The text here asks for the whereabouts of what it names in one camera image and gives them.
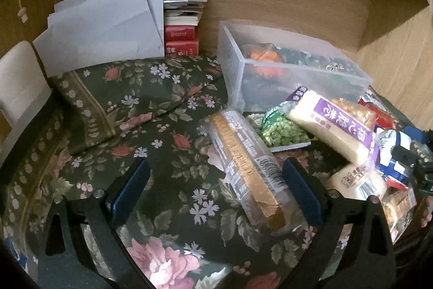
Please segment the book spine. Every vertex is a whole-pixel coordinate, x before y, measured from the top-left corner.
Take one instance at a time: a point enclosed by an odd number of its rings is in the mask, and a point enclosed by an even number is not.
[[[195,26],[164,26],[164,40],[166,42],[193,41],[195,40]]]
[[[165,55],[198,55],[198,40],[166,42]]]

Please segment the purple label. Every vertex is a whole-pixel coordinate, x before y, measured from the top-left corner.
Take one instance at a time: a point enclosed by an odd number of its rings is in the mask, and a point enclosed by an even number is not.
[[[362,126],[349,114],[322,98],[319,99],[319,102],[314,107],[314,111],[356,138],[366,148],[370,149],[370,154],[374,153],[373,132]]]
[[[286,101],[299,101],[304,93],[308,91],[308,88],[305,86],[299,86],[289,97],[287,97]]]

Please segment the screw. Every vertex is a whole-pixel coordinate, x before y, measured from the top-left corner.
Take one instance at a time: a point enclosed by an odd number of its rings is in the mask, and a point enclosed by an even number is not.
[[[373,202],[374,204],[378,204],[380,202],[379,198],[377,196],[371,195],[369,196],[369,200]]]
[[[329,190],[329,191],[328,191],[328,195],[329,195],[331,198],[339,198],[339,197],[340,197],[340,193],[339,193],[337,190],[335,190],[335,189],[331,189],[331,190]]]
[[[101,198],[105,195],[105,191],[102,189],[98,189],[93,193],[94,198]]]
[[[54,198],[54,203],[55,204],[59,204],[60,202],[62,202],[63,201],[63,195],[57,195],[55,198]]]

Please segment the black mechanical device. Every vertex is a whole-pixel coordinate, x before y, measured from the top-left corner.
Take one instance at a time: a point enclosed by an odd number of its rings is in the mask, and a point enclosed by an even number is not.
[[[116,233],[130,216],[150,176],[139,158],[128,172],[92,197],[68,201],[56,197],[46,221],[39,255],[38,285],[42,289],[150,289]],[[283,165],[283,176],[309,224],[319,228],[309,249],[280,289],[388,289],[395,280],[395,260],[385,215],[377,197],[346,199],[326,191],[295,158]],[[353,224],[336,273],[320,280],[333,255],[341,230]],[[82,224],[88,224],[115,281],[98,274],[88,251]]]

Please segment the gold stripe on package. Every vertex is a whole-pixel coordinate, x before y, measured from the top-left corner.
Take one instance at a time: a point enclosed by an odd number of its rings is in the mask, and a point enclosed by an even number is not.
[[[279,207],[277,200],[262,179],[254,162],[245,150],[244,145],[236,137],[222,113],[217,112],[209,118],[213,122],[224,147],[230,154],[228,159],[232,159],[236,164],[248,189],[259,204],[263,215],[266,217],[270,228],[273,231],[277,231],[285,226],[286,223],[283,211]]]

